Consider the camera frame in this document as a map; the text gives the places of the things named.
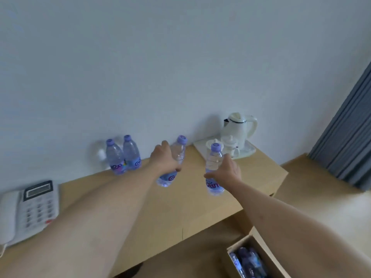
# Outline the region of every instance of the hand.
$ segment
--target hand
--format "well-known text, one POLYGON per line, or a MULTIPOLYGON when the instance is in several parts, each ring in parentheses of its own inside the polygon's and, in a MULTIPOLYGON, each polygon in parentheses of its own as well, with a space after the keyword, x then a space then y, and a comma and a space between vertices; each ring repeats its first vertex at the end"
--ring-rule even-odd
POLYGON ((177 172, 181 170, 181 165, 173 159, 170 145, 166 140, 164 140, 161 145, 155 146, 155 149, 151 153, 149 164, 156 167, 160 176, 175 170, 177 172))
POLYGON ((214 172, 204 174, 204 178, 215 179, 218 184, 225 188, 232 180, 241 180, 241 169, 232 160, 230 154, 225 154, 220 167, 214 172))

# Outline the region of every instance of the floor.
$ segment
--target floor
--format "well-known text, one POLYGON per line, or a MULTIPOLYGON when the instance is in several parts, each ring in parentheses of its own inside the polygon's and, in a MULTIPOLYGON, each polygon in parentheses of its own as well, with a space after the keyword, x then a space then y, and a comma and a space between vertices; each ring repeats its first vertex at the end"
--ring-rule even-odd
MULTIPOLYGON (((306 156, 283 167, 289 172, 276 197, 322 221, 371 257, 371 192, 337 180, 306 156)), ((243 235, 228 218, 144 262, 135 278, 227 278, 219 253, 243 235)))

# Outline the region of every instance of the purple bottle cap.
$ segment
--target purple bottle cap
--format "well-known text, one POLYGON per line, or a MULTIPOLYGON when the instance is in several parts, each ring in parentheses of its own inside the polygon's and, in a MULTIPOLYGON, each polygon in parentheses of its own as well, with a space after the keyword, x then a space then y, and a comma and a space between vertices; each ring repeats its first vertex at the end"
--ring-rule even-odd
POLYGON ((126 141, 126 142, 129 142, 131 140, 131 136, 130 135, 125 135, 123 137, 123 139, 126 141))
POLYGON ((107 144, 107 146, 112 146, 112 145, 115 144, 115 142, 114 142, 113 139, 107 139, 107 140, 106 140, 106 144, 107 144))
POLYGON ((185 136, 178 136, 177 142, 180 143, 181 145, 186 145, 187 144, 187 138, 185 136))
POLYGON ((213 143, 211 145, 211 151, 219 152, 221 150, 221 145, 219 143, 213 143))

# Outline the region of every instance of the kettle lid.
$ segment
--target kettle lid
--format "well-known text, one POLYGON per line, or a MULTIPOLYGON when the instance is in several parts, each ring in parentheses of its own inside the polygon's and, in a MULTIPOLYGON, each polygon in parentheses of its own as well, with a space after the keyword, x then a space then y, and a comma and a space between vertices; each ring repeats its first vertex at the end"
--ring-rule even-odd
POLYGON ((228 120, 231 120, 235 123, 245 123, 246 117, 239 112, 233 112, 232 114, 230 114, 230 116, 228 116, 228 120))

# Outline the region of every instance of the white teapot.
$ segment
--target white teapot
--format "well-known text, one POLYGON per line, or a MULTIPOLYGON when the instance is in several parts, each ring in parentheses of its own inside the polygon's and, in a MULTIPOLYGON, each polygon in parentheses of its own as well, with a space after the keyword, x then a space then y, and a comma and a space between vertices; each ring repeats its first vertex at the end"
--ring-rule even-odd
POLYGON ((220 136, 233 136, 238 142, 238 148, 245 147, 245 140, 251 137, 257 128, 257 119, 251 115, 243 115, 239 112, 234 112, 228 117, 228 124, 221 130, 220 136), (248 130, 248 122, 253 125, 248 130))

